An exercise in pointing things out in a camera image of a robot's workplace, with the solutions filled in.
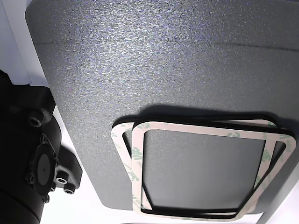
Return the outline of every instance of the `gray textured panel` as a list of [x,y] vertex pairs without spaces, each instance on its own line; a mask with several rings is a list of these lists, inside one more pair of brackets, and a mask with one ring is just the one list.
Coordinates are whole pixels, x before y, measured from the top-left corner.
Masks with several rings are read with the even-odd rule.
[[[266,112],[299,134],[293,2],[36,0],[26,19],[65,125],[107,207],[132,208],[131,183],[109,135],[121,116],[158,104],[205,115]],[[257,212],[298,156],[296,149]]]
[[253,188],[264,144],[263,140],[146,132],[143,181],[153,205],[239,208]]

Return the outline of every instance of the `screw hole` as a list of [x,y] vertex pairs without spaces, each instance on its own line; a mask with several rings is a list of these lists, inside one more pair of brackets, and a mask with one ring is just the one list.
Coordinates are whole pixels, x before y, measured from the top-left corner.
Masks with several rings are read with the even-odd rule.
[[74,192],[72,190],[69,190],[69,189],[65,189],[64,192],[69,194],[69,195],[74,194]]
[[63,178],[56,178],[56,181],[61,184],[67,184],[67,181]]
[[30,118],[29,122],[33,127],[40,127],[42,125],[41,122],[36,118]]

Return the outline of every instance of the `black mechanical component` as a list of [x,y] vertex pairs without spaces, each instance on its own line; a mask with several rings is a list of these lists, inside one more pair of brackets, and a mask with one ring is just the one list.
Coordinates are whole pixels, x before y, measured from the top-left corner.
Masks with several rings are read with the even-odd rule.
[[78,189],[80,186],[83,172],[76,156],[66,147],[61,146],[57,162],[53,190],[55,190],[55,187],[58,187],[63,188],[67,194],[73,194],[75,189]]
[[[294,1],[35,0],[25,16],[56,104],[68,108],[61,116],[70,137],[109,208],[132,209],[132,184],[110,138],[121,117],[262,113],[299,138]],[[299,147],[254,213],[271,207],[298,161]],[[170,173],[171,165],[161,168]]]
[[[48,193],[56,187],[73,193],[82,169],[76,156],[61,147],[49,88],[12,85],[0,71],[0,100],[0,223],[38,224]],[[68,177],[65,185],[54,180],[58,171]]]

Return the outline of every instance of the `black mount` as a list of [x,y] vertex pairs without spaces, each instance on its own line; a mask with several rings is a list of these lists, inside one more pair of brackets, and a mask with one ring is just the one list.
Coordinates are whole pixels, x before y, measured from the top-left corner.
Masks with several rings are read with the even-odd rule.
[[73,194],[82,168],[61,146],[49,88],[13,85],[0,70],[0,100],[0,223],[38,224],[48,193],[63,188]]

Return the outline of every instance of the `round screw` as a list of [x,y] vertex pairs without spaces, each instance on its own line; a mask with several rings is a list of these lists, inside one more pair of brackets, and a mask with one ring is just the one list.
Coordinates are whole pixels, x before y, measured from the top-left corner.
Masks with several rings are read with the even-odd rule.
[[72,195],[75,193],[75,186],[68,183],[64,186],[64,192],[69,194],[69,195]]
[[45,195],[45,196],[43,197],[43,202],[44,202],[44,203],[49,203],[49,202],[50,202],[50,196],[49,196],[49,195]]
[[59,159],[55,159],[55,167],[58,167],[58,165],[59,165]]
[[40,111],[32,111],[28,117],[29,123],[33,127],[40,127],[43,125],[43,114]]
[[34,174],[30,173],[29,176],[28,176],[28,183],[29,184],[34,184],[34,180],[35,180]]
[[69,175],[64,171],[59,171],[56,175],[56,181],[61,184],[67,184]]
[[56,184],[55,184],[55,183],[52,183],[51,192],[54,192],[55,189],[56,189]]

